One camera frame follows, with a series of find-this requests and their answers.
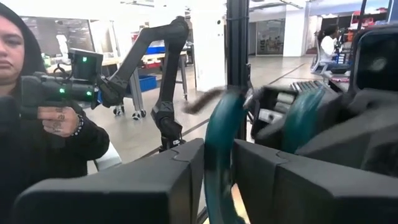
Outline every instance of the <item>black metal pole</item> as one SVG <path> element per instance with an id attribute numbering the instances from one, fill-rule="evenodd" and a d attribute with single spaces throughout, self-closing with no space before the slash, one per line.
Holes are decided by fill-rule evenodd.
<path id="1" fill-rule="evenodd" d="M 226 7 L 227 84 L 245 90 L 249 80 L 249 0 L 227 0 Z M 236 138 L 246 140 L 246 117 Z"/>
<path id="2" fill-rule="evenodd" d="M 362 0 L 361 13 L 359 13 L 359 18 L 358 18 L 358 27 L 356 28 L 357 32 L 360 31 L 362 28 L 362 20 L 363 20 L 363 15 L 365 14 L 366 1 L 367 0 Z"/>

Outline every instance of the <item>table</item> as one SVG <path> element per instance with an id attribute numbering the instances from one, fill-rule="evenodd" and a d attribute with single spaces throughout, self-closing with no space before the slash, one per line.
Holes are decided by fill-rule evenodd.
<path id="1" fill-rule="evenodd" d="M 121 63 L 121 59 L 116 57 L 116 58 L 106 58 L 102 61 L 102 66 L 109 66 L 109 65 L 117 65 Z M 60 65 L 63 69 L 65 69 L 66 72 L 69 72 L 72 70 L 71 65 Z M 57 65 L 51 65 L 50 67 L 46 68 L 47 73 L 51 74 L 54 72 L 54 70 L 57 68 Z"/>
<path id="2" fill-rule="evenodd" d="M 332 78 L 349 78 L 350 71 L 347 71 L 344 74 L 333 74 L 331 71 L 325 71 L 322 74 L 323 78 L 327 78 L 329 80 L 330 88 L 336 92 L 347 92 L 349 88 L 349 83 L 346 82 L 335 82 L 332 81 Z"/>
<path id="3" fill-rule="evenodd" d="M 186 55 L 186 54 L 187 54 L 186 51 L 181 51 L 181 53 L 180 53 L 180 55 Z M 154 61 L 154 60 L 158 60 L 158 59 L 164 58 L 164 57 L 165 57 L 165 53 L 149 54 L 149 55 L 144 55 L 144 56 L 142 57 L 142 61 L 143 61 L 144 63 L 147 63 L 147 62 L 151 62 L 151 61 Z"/>

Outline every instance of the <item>woman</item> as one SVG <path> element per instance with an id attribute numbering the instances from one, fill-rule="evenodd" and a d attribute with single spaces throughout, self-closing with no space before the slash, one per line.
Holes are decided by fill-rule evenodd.
<path id="1" fill-rule="evenodd" d="M 328 64 L 328 70 L 331 68 L 344 67 L 346 65 L 337 64 L 333 61 L 336 56 L 335 45 L 338 38 L 338 26 L 330 25 L 324 31 L 318 34 L 318 43 L 320 44 L 320 65 Z"/>
<path id="2" fill-rule="evenodd" d="M 18 102 L 20 77 L 36 71 L 45 72 L 37 40 L 24 21 L 0 3 L 0 99 L 13 96 Z M 7 110 L 0 105 L 0 114 L 10 113 Z M 23 190 L 48 178 L 87 175 L 87 161 L 100 158 L 109 146 L 106 131 L 78 105 L 40 107 L 37 120 L 0 128 L 6 130 L 0 132 L 0 223 L 7 223 L 12 203 Z M 62 147 L 53 147 L 54 136 L 64 138 Z"/>

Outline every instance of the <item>beaded bracelet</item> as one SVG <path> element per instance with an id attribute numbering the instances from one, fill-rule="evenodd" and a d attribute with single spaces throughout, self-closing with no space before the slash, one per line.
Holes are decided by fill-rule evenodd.
<path id="1" fill-rule="evenodd" d="M 77 136 L 80 133 L 83 125 L 85 124 L 85 120 L 83 119 L 82 115 L 78 114 L 77 116 L 79 117 L 79 125 L 77 126 L 76 131 L 71 136 Z"/>

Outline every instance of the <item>robotic arm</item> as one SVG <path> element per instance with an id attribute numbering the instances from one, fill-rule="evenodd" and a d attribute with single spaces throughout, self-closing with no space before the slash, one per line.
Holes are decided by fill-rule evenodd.
<path id="1" fill-rule="evenodd" d="M 118 105 L 123 100 L 133 71 L 150 43 L 155 40 L 164 40 L 162 83 L 159 99 L 151 112 L 161 133 L 160 152 L 184 143 L 182 126 L 176 122 L 174 116 L 173 97 L 180 54 L 187 41 L 188 31 L 188 25 L 183 17 L 177 17 L 170 25 L 143 29 L 119 70 L 109 78 L 101 77 L 98 85 L 102 92 L 103 105 L 107 107 Z"/>
<path id="2" fill-rule="evenodd" d="M 159 100 L 172 102 L 178 61 L 187 41 L 188 30 L 188 25 L 183 17 L 177 17 L 166 26 L 142 29 L 119 69 L 112 76 L 108 78 L 101 76 L 98 80 L 102 104 L 109 108 L 122 102 L 131 75 L 140 63 L 142 56 L 145 55 L 150 43 L 156 40 L 165 42 L 164 67 L 166 69 L 163 69 Z"/>

